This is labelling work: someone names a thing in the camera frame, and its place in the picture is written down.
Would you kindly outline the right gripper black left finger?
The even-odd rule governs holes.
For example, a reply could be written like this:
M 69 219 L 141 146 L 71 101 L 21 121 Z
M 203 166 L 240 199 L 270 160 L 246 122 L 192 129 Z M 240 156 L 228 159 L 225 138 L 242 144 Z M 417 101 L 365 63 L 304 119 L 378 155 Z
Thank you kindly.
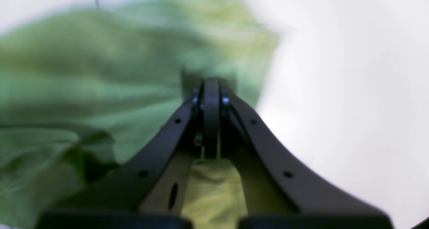
M 37 229 L 192 229 L 181 217 L 191 165 L 200 155 L 203 81 L 154 138 L 121 168 L 45 210 Z

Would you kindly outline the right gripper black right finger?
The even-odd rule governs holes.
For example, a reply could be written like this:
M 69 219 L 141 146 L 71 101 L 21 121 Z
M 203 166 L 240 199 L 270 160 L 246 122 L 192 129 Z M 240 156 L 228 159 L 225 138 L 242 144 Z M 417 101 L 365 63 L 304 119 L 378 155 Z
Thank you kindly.
M 220 155 L 237 169 L 248 215 L 239 229 L 392 229 L 389 217 L 291 154 L 220 80 Z

